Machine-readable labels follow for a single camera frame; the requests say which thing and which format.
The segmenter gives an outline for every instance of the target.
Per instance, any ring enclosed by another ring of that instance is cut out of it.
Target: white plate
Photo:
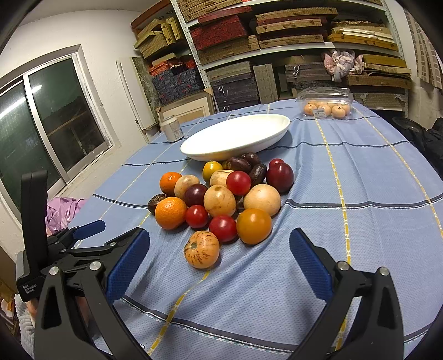
[[[275,144],[287,132],[289,118],[278,114],[235,117],[186,139],[180,151],[198,161],[219,161]]]

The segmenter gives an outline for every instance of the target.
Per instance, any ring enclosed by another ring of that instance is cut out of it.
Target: silver bolt
[[[380,271],[380,274],[382,274],[383,276],[388,276],[389,275],[389,270],[387,268],[385,268],[384,266],[382,266],[378,270]]]
[[[339,261],[337,267],[343,271],[349,270],[349,264],[346,261]]]
[[[50,275],[56,275],[57,273],[58,273],[58,267],[53,266],[52,268],[49,269]]]
[[[93,261],[92,263],[89,264],[89,268],[92,271],[96,271],[96,270],[100,269],[100,267],[101,267],[100,261]]]

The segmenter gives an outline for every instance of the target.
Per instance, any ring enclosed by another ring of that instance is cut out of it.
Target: blue tablecloth
[[[255,247],[223,246],[210,271],[191,267],[183,248],[190,228],[164,231],[147,202],[168,171],[201,178],[202,162],[161,135],[134,154],[88,200],[71,226],[103,219],[106,230],[80,247],[102,245],[134,227],[151,248],[115,307],[135,338],[160,360],[282,360],[305,337],[324,302],[317,299],[289,250],[301,227],[311,241],[357,270],[389,268],[404,323],[407,355],[443,303],[443,182],[425,158],[385,120],[354,103],[352,120],[315,120],[295,100],[257,105],[182,125],[186,136],[245,114],[290,118],[286,135],[260,152],[296,174],[271,236]],[[342,341],[358,307],[354,301]],[[103,341],[97,343],[106,348]]]

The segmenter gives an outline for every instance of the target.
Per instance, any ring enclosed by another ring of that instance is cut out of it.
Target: window pane
[[[68,171],[104,143],[80,87],[72,59],[29,75],[29,82],[49,142]]]
[[[25,98],[23,82],[0,96],[0,177],[20,209],[23,174],[48,171],[48,189],[60,179],[40,139]]]

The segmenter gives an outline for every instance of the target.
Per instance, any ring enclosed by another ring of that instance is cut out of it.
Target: white sticker
[[[326,118],[326,113],[325,110],[323,108],[320,109],[313,109],[312,113],[315,117],[319,118],[319,119],[324,119]]]

